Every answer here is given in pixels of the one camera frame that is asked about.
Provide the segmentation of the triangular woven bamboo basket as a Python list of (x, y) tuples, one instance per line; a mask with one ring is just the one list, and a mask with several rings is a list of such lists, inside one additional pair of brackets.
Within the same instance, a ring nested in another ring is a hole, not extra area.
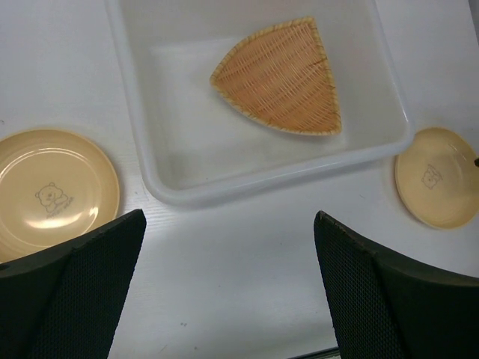
[(318, 136), (342, 130), (335, 79), (310, 16), (242, 39), (216, 66), (210, 84), (229, 105), (263, 126)]

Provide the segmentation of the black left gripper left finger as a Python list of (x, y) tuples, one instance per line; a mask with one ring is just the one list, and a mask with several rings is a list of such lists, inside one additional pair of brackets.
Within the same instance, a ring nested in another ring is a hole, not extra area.
[(107, 358), (146, 230), (135, 209), (1, 265), (2, 358)]

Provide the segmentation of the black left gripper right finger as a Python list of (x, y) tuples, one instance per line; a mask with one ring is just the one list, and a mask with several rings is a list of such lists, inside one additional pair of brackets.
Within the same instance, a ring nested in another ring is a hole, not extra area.
[(419, 262), (320, 211), (314, 242), (342, 358), (477, 358), (478, 279)]

